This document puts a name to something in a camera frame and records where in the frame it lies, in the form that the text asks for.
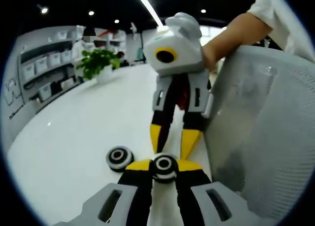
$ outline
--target robot wheel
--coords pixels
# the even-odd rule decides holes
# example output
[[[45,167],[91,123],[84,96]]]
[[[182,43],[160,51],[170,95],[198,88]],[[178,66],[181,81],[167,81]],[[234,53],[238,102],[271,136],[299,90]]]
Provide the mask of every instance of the robot wheel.
[[[134,162],[133,153],[125,146],[116,146],[107,153],[106,162],[114,172],[123,172]]]
[[[175,180],[178,165],[175,158],[166,153],[155,155],[150,164],[152,177],[158,183],[168,184]]]

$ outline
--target white table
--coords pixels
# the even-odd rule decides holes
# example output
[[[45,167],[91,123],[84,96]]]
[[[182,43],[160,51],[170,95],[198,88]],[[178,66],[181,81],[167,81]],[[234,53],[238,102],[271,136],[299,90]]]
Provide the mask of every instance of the white table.
[[[153,157],[150,140],[156,73],[149,65],[121,68],[108,84],[86,82],[45,107],[19,133],[8,165],[34,212],[48,225],[68,222],[82,204],[120,174],[105,156],[117,145],[136,160]],[[175,110],[165,152],[179,154],[183,112]],[[204,139],[190,160],[210,176]],[[154,185],[148,225],[182,225],[174,184]]]

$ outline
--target potted plant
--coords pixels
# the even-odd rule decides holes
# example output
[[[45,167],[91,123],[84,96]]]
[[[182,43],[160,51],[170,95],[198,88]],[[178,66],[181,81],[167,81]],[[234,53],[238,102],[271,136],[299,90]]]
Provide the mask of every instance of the potted plant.
[[[111,79],[112,68],[119,68],[120,60],[112,51],[95,49],[92,52],[82,51],[84,58],[76,69],[83,69],[83,77],[91,80],[94,77],[98,83]]]

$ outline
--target black ceiling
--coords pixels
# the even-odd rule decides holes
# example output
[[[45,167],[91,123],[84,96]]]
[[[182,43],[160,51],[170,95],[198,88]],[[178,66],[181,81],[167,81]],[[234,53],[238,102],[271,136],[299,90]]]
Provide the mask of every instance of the black ceiling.
[[[249,9],[254,0],[149,0],[158,16],[164,20],[176,12],[194,16],[200,24],[223,27],[238,14]],[[19,34],[35,29],[83,25],[105,29],[130,31],[134,22],[138,30],[152,29],[157,25],[140,0],[23,0]],[[41,15],[37,4],[49,7]]]

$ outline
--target white storage bin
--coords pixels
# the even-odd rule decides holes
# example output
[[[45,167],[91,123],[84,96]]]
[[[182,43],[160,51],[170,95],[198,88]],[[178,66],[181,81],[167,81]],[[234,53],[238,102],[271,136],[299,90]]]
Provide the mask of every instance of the white storage bin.
[[[71,50],[66,50],[61,53],[61,61],[62,63],[71,61]]]
[[[63,90],[67,90],[69,89],[70,87],[72,87],[74,85],[74,81],[73,81],[73,78],[69,78],[63,82],[61,82],[61,88]]]
[[[92,52],[93,50],[96,49],[94,43],[88,43],[85,45],[84,49],[88,52]]]
[[[23,72],[25,81],[31,80],[35,76],[34,63],[23,66]]]
[[[67,39],[67,34],[68,34],[68,31],[57,32],[56,40],[66,40]]]
[[[42,73],[42,72],[46,71],[47,68],[48,68],[47,57],[36,60],[36,62],[35,62],[36,73]]]
[[[61,64],[61,60],[60,60],[60,53],[54,53],[48,56],[48,63],[49,66],[57,66]]]
[[[76,39],[81,40],[83,36],[84,26],[76,26]]]
[[[46,85],[42,86],[38,89],[38,94],[41,101],[47,100],[51,97],[51,83],[47,83]]]

